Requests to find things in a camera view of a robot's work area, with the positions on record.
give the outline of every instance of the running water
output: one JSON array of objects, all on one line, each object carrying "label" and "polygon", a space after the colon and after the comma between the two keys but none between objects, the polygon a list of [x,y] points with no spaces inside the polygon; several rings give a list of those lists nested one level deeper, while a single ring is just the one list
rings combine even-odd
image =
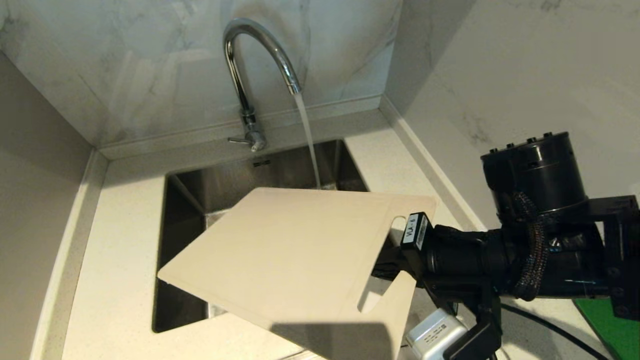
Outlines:
[{"label": "running water", "polygon": [[316,188],[320,189],[320,174],[318,173],[318,163],[316,161],[316,151],[314,150],[314,141],[311,139],[311,128],[309,127],[309,119],[307,117],[307,109],[305,109],[305,103],[302,101],[302,94],[297,93],[293,95],[300,110],[300,117],[302,118],[302,125],[305,127],[305,134],[307,136],[307,144],[309,145],[309,152],[311,152],[311,162],[314,164],[314,174],[316,175]]}]

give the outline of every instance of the faucet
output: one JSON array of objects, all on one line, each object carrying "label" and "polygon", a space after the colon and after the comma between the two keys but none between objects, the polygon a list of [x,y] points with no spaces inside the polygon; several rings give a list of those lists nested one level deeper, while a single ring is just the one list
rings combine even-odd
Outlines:
[{"label": "faucet", "polygon": [[291,95],[300,93],[302,89],[300,88],[298,78],[296,77],[296,73],[293,71],[293,66],[289,61],[287,54],[285,54],[282,46],[280,46],[275,37],[273,37],[273,35],[265,29],[264,26],[253,20],[245,18],[238,18],[229,22],[223,37],[225,56],[227,57],[227,65],[229,66],[231,78],[234,81],[236,93],[242,107],[240,110],[240,116],[242,117],[242,123],[244,126],[244,138],[229,138],[228,140],[233,143],[247,143],[251,145],[251,151],[255,152],[263,149],[267,145],[267,140],[262,134],[260,126],[256,121],[255,110],[249,103],[249,99],[246,97],[242,79],[240,78],[240,73],[238,73],[236,55],[234,53],[234,39],[240,34],[251,35],[254,39],[258,40],[258,42],[260,42],[267,51],[269,51],[269,54],[271,54],[273,59],[276,61]]}]

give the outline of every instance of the cutting board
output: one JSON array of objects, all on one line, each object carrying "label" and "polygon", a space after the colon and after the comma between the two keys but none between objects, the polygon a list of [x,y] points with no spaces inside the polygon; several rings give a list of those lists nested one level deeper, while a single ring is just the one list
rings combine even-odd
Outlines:
[{"label": "cutting board", "polygon": [[395,359],[415,281],[401,272],[368,313],[358,301],[393,220],[418,211],[433,218],[436,204],[257,188],[158,277],[327,359]]}]

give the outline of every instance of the white countertop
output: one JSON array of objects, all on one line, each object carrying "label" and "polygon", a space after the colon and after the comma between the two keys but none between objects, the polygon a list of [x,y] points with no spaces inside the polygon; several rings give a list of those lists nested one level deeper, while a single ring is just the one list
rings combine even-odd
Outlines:
[{"label": "white countertop", "polygon": [[[318,120],[312,123],[312,131],[315,142],[344,139],[370,191],[438,196],[378,110]],[[268,129],[266,136],[268,151],[305,144],[301,125]],[[246,147],[215,141],[109,164],[84,254],[63,359],[280,359],[300,351],[297,345],[230,313],[159,334],[151,328],[165,176],[249,156]],[[444,204],[433,222],[458,226]],[[427,299],[421,308],[432,306]],[[580,339],[605,351],[569,300],[535,300],[522,307],[560,319],[578,329]],[[586,356],[527,321],[503,315],[505,329],[513,330],[505,333],[503,346],[510,358]],[[527,346],[536,341],[546,341],[553,352]],[[506,358],[502,351],[499,357]]]}]

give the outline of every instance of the sink basin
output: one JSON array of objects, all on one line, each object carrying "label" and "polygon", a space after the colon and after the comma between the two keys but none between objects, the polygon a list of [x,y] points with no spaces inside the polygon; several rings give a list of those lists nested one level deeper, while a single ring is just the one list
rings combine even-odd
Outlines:
[{"label": "sink basin", "polygon": [[[316,144],[315,150],[322,189],[367,191],[342,140]],[[254,188],[316,187],[308,147],[222,163],[167,179],[158,269]],[[160,280],[156,280],[154,302],[154,332],[225,313],[215,304]]]}]

